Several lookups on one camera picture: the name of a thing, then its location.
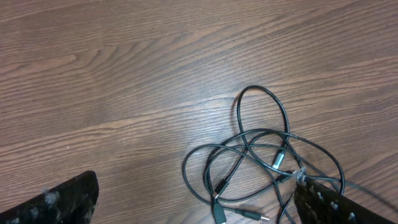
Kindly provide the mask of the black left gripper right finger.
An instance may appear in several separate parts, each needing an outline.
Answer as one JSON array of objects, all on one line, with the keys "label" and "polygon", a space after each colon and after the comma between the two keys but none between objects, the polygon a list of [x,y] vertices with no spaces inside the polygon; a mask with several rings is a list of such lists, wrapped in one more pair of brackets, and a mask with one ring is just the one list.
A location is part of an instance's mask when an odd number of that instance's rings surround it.
[{"label": "black left gripper right finger", "polygon": [[296,178],[294,204],[302,223],[394,224],[306,176]]}]

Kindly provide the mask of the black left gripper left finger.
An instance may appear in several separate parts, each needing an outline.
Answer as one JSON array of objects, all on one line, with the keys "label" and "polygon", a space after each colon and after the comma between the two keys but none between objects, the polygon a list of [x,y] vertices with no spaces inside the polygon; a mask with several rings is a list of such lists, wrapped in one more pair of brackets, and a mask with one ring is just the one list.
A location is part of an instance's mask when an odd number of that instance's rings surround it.
[{"label": "black left gripper left finger", "polygon": [[1,213],[2,224],[89,224],[99,185],[96,172],[88,170]]}]

